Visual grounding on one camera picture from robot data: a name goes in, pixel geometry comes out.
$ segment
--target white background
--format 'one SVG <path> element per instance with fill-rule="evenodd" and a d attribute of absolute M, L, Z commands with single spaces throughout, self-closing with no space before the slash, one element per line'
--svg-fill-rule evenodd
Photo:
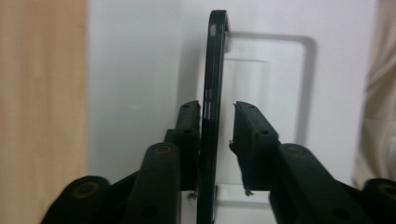
<path fill-rule="evenodd" d="M 308 147 L 336 179 L 350 184 L 376 1 L 90 1 L 90 175 L 114 182 L 138 170 L 145 150 L 175 126 L 178 107 L 202 102 L 212 9 L 228 12 L 226 58 L 246 60 L 229 60 L 224 71 L 251 74 L 224 81 L 224 102 L 241 97 L 259 104 L 283 142 Z M 246 56 L 260 45 L 263 51 Z M 237 89 L 242 96 L 232 95 L 232 83 L 243 83 L 248 94 Z M 224 117 L 233 117 L 230 108 L 222 108 Z M 236 164 L 220 146 L 217 180 L 226 188 L 240 184 Z"/>

